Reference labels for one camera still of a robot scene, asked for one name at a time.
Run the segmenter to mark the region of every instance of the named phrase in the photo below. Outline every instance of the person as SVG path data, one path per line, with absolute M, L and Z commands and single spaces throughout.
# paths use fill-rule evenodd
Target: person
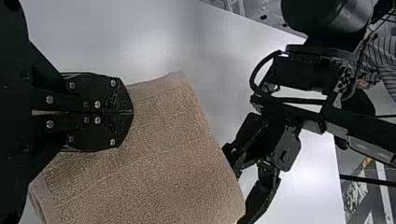
M 358 53 L 363 54 L 358 86 L 355 94 L 342 102 L 341 107 L 353 113 L 375 116 L 375 106 L 364 90 L 369 90 L 382 81 L 396 102 L 396 36 L 375 35 L 365 48 L 363 45 L 359 47 Z M 355 72 L 356 63 L 349 65 Z M 339 148 L 348 149 L 347 140 L 335 136 L 334 142 Z

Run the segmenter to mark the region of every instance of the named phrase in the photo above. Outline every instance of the white table surface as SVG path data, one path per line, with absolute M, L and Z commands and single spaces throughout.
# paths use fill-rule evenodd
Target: white table surface
M 22 5 L 31 40 L 60 71 L 91 71 L 130 84 L 182 70 L 221 146 L 233 140 L 252 111 L 248 77 L 257 62 L 304 42 L 196 0 L 22 0 Z M 302 153 L 282 175 L 258 223 L 345 223 L 332 137 L 303 132 L 301 139 Z M 245 195 L 256 178 L 255 169 L 244 172 Z M 21 223 L 38 223 L 29 206 Z

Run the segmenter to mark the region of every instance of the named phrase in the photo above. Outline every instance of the black cable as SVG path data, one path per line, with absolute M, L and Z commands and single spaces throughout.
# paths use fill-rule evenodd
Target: black cable
M 396 115 L 379 115 L 375 117 L 378 119 L 392 119 L 392 118 L 396 118 Z
M 361 50 L 361 55 L 359 56 L 358 63 L 356 65 L 355 79 L 354 79 L 354 83 L 353 83 L 352 89 L 351 89 L 351 91 L 350 91 L 348 96 L 341 98 L 342 102 L 347 101 L 350 98 L 352 98 L 352 96 L 356 92 L 356 88 L 358 87 L 358 75 L 359 75 L 359 71 L 361 70 L 361 65 L 363 64 L 363 55 L 364 55 L 364 51 L 365 51 L 365 49 L 367 47 L 367 43 L 369 42 L 369 40 L 371 40 L 370 36 L 364 40 L 363 48 Z
M 259 94 L 260 96 L 264 96 L 265 92 L 256 85 L 256 77 L 257 74 L 259 74 L 260 70 L 262 69 L 263 66 L 265 66 L 266 63 L 268 63 L 269 61 L 271 61 L 272 59 L 274 59 L 276 56 L 279 56 L 283 53 L 282 50 L 277 50 L 273 53 L 271 53 L 270 55 L 268 55 L 267 57 L 265 57 L 264 59 L 262 59 L 261 62 L 259 62 L 259 64 L 257 64 L 257 66 L 254 68 L 253 73 L 250 76 L 250 80 L 249 80 L 249 84 L 250 84 L 250 88 L 257 94 Z
M 391 16 L 391 14 L 393 14 L 394 12 L 395 12 L 395 0 L 393 0 L 393 10 L 390 12 L 390 14 L 385 18 L 385 20 L 387 20 L 387 19 L 389 19 L 389 17 Z M 386 21 L 382 21 L 373 31 L 371 31 L 370 32 L 370 34 L 368 34 L 368 36 L 366 37 L 366 39 L 364 39 L 364 43 L 363 43 L 363 47 L 362 47 L 362 49 L 361 49 L 361 55 L 359 56 L 359 59 L 358 59 L 358 63 L 357 63 L 357 65 L 356 65 L 356 70 L 355 70 L 355 83 L 353 84 L 353 86 L 352 86 L 352 89 L 351 89 L 351 92 L 350 92 L 350 94 L 348 95 L 348 96 L 346 96 L 346 97 L 343 97 L 341 100 L 342 100 L 342 102 L 344 102 L 344 101 L 347 101 L 347 100 L 349 100 L 350 98 L 352 98 L 352 96 L 355 94 L 355 92 L 356 92 L 356 88 L 358 87 L 358 74 L 359 74 L 359 72 L 360 72 L 360 70 L 361 70 L 361 65 L 362 65 L 362 63 L 363 63 L 363 55 L 364 55 L 364 51 L 365 51 L 365 49 L 366 49 L 366 47 L 367 47 L 367 43 L 373 38 L 373 36 L 372 35 L 374 35 L 375 34 L 375 32 L 382 26 L 382 25 L 384 25 L 384 23 L 385 23 Z
M 274 96 L 271 96 L 270 94 L 265 93 L 259 86 L 256 85 L 256 77 L 259 74 L 260 70 L 262 69 L 263 66 L 265 66 L 266 63 L 274 59 L 276 56 L 279 56 L 283 54 L 282 50 L 277 50 L 264 59 L 262 59 L 259 64 L 254 68 L 253 73 L 250 76 L 249 84 L 250 88 L 256 93 L 259 94 L 260 97 L 263 97 L 266 95 L 269 98 L 272 98 L 273 100 L 276 100 L 280 103 L 284 104 L 297 104 L 297 105 L 323 105 L 326 101 L 324 100 L 315 100 L 315 99 L 300 99 L 300 98 L 276 98 Z
M 347 180 L 347 181 L 354 181 L 354 182 L 361 182 L 367 183 L 372 185 L 379 185 L 379 186 L 387 186 L 396 188 L 396 182 L 386 181 L 386 180 L 379 180 L 379 179 L 372 179 L 372 178 L 363 178 L 354 175 L 340 175 L 340 179 Z
M 325 100 L 314 100 L 314 99 L 300 99 L 300 98 L 276 98 L 280 103 L 283 104 L 297 104 L 297 105 L 323 105 Z

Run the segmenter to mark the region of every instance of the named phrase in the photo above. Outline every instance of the towel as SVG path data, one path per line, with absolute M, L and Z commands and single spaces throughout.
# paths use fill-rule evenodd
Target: towel
M 241 189 L 181 73 L 127 87 L 135 118 L 120 148 L 59 153 L 29 187 L 44 224 L 233 224 Z

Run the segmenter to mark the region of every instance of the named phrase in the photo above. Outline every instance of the striped shirt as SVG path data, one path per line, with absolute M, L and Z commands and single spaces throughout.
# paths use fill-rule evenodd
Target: striped shirt
M 371 40 L 367 43 L 362 57 L 360 78 L 368 82 L 369 89 L 382 80 L 396 102 L 396 36 Z M 355 70 L 356 63 L 350 64 Z

